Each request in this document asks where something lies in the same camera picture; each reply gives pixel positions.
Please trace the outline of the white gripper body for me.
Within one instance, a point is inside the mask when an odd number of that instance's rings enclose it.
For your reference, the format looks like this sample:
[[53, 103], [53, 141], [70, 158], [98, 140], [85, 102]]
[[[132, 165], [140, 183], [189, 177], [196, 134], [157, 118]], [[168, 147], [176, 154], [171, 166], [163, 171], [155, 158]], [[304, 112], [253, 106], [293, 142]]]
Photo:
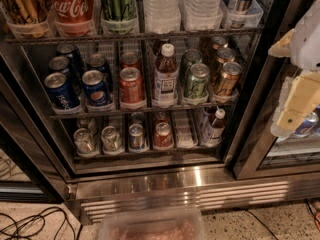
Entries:
[[303, 70], [320, 70], [320, 0], [296, 24], [290, 42], [290, 60]]

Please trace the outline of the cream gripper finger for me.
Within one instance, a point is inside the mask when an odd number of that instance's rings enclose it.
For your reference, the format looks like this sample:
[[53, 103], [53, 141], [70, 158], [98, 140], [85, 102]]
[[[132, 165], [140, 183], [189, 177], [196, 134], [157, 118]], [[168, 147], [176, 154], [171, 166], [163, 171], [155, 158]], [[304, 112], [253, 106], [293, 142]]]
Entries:
[[270, 132], [276, 137], [291, 135], [320, 104], [320, 73], [303, 71], [286, 77], [281, 87]]
[[290, 42], [292, 39], [292, 35], [294, 30], [291, 29], [288, 31], [279, 41], [273, 44], [269, 50], [268, 54], [273, 57], [283, 58], [290, 56]]

